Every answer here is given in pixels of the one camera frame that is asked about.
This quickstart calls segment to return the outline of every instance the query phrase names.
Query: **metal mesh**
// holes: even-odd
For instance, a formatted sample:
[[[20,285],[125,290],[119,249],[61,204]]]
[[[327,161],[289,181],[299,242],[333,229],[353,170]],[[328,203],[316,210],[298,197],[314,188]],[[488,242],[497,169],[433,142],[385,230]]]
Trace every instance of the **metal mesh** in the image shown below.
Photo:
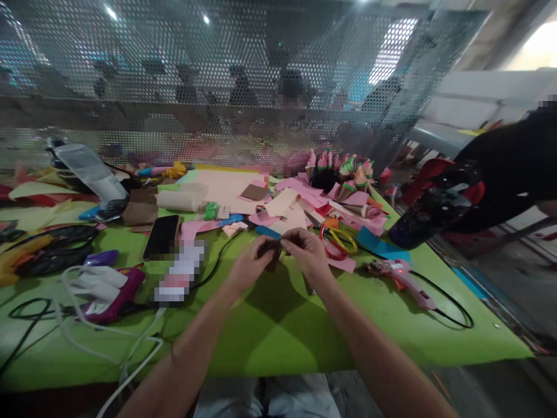
[[[47,164],[36,129],[58,125],[112,163],[290,174],[329,146],[381,172],[485,17],[322,0],[0,2],[0,161]]]

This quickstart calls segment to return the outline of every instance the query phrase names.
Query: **green table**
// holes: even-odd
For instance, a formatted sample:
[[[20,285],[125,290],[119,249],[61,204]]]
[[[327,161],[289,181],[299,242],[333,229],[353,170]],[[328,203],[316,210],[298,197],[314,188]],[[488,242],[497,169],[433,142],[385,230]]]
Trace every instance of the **green table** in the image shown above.
[[[387,222],[390,227],[397,215]],[[171,212],[161,210],[160,216]],[[160,331],[169,341],[155,356],[160,359],[192,321],[203,304],[225,279],[240,250],[255,232],[242,233],[223,253],[214,278],[191,295],[179,309],[169,309],[153,332]],[[207,269],[211,269],[219,249],[226,242],[221,231],[206,232],[198,238],[210,242]],[[118,249],[117,267],[141,262],[147,237],[127,228],[109,228],[100,233],[95,250]],[[461,366],[533,356],[501,321],[494,316],[461,282],[452,270],[426,245],[411,252],[413,268],[430,278],[457,299],[472,315],[472,330],[458,326],[434,313],[417,310],[413,299],[396,291],[391,281],[367,277],[359,269],[351,275],[332,269],[342,288],[353,301],[388,333],[420,367]],[[360,250],[358,266],[372,260]],[[148,266],[151,273],[140,297],[157,280],[164,264]],[[0,359],[11,353],[29,322],[12,320],[8,312],[35,297],[49,297],[49,287],[57,276],[22,280],[0,289]],[[442,294],[421,283],[437,305],[452,317],[464,320],[462,313]],[[54,291],[63,294],[60,289]],[[131,315],[117,327],[141,333],[152,321],[153,312]],[[68,328],[79,342],[115,358],[125,358],[133,340],[106,332],[95,332],[67,319]],[[144,343],[134,357],[139,363],[152,345]],[[283,257],[274,274],[264,272],[251,291],[236,303],[216,346],[209,373],[214,376],[272,376],[277,374],[330,372],[353,368],[353,362],[341,335],[329,318],[318,296],[308,296],[296,261]],[[23,352],[7,370],[3,387],[8,391],[115,381],[117,368],[83,353],[68,344],[54,320],[41,321],[29,336]]]

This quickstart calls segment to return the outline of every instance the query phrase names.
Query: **black container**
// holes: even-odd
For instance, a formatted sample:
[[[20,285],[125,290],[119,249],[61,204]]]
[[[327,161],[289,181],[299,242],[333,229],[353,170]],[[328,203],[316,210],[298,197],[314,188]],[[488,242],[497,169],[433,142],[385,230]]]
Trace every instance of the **black container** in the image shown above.
[[[399,247],[412,250],[459,220],[471,207],[461,194],[425,190],[389,230],[389,238]]]

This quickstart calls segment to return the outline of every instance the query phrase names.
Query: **yellow scissors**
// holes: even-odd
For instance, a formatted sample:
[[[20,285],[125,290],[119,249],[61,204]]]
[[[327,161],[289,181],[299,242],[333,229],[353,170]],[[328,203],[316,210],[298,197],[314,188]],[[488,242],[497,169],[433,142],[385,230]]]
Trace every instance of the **yellow scissors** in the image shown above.
[[[328,240],[337,250],[341,252],[341,255],[333,254],[327,249],[327,246],[324,246],[325,252],[329,256],[329,258],[340,261],[348,257],[348,254],[356,254],[358,252],[358,245],[348,233],[336,228],[327,228],[325,225],[319,222],[315,217],[313,217],[310,213],[308,213],[308,211],[304,211],[304,212],[306,213],[306,216],[308,217],[310,222],[317,229],[319,229],[319,239],[321,241],[323,241],[324,239]],[[325,232],[330,232],[334,240],[323,237],[323,234]],[[347,241],[352,244],[352,248],[346,247],[342,242],[342,239],[340,239],[337,234],[345,236]]]

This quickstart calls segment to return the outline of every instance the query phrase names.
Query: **black phone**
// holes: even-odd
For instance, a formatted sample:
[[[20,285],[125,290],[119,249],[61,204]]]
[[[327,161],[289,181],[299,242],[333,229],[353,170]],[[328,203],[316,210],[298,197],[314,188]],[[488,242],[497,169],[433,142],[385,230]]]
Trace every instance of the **black phone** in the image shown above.
[[[179,224],[179,215],[157,218],[151,228],[151,235],[149,241],[147,241],[143,259],[150,260],[153,259],[153,256],[162,258],[164,254],[170,254],[175,246]]]

